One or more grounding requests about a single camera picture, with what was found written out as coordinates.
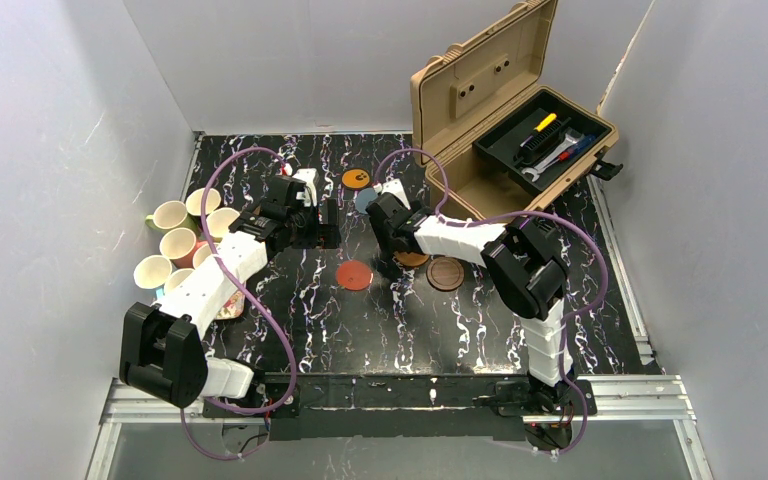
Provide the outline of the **light wooden coaster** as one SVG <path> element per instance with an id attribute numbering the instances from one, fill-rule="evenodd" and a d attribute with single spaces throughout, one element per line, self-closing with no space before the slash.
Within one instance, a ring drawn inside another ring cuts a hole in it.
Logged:
<path id="1" fill-rule="evenodd" d="M 424 265 L 430 256 L 422 253 L 395 252 L 394 259 L 400 265 L 407 268 L 417 268 Z"/>

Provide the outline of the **red coaster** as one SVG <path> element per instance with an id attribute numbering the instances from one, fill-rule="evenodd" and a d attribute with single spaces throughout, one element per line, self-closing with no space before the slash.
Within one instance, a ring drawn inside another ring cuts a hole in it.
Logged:
<path id="1" fill-rule="evenodd" d="M 343 262 L 336 270 L 337 283 L 349 291 L 367 289 L 374 278 L 371 268 L 358 260 Z"/>

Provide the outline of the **dark walnut coaster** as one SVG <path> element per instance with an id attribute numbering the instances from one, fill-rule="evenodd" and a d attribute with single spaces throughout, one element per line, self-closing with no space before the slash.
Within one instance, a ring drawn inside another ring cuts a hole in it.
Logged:
<path id="1" fill-rule="evenodd" d="M 443 292 L 454 291 L 464 282 L 465 273 L 461 262 L 451 257 L 437 257 L 426 268 L 429 284 Z"/>

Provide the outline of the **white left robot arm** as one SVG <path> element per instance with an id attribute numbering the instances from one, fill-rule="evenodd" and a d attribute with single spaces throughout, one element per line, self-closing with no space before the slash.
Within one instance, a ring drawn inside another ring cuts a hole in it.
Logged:
<path id="1" fill-rule="evenodd" d="M 265 196 L 239 213 L 218 252 L 153 305 L 134 303 L 124 316 L 119 377 L 127 385 L 187 407 L 199 397 L 240 399 L 254 370 L 206 356 L 202 339 L 240 282 L 262 270 L 286 248 L 335 249 L 340 245 L 337 202 L 323 200 L 313 168 L 269 179 Z"/>

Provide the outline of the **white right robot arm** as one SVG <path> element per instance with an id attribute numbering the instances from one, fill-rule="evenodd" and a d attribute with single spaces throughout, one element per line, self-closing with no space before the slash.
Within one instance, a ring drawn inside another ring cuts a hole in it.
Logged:
<path id="1" fill-rule="evenodd" d="M 487 271 L 503 304 L 520 323 L 528 350 L 527 377 L 517 394 L 496 394 L 483 404 L 520 403 L 552 412 L 573 379 L 562 320 L 568 269 L 554 244 L 554 229 L 517 215 L 507 223 L 456 220 L 393 193 L 372 200 L 367 215 L 382 251 L 447 257 Z"/>

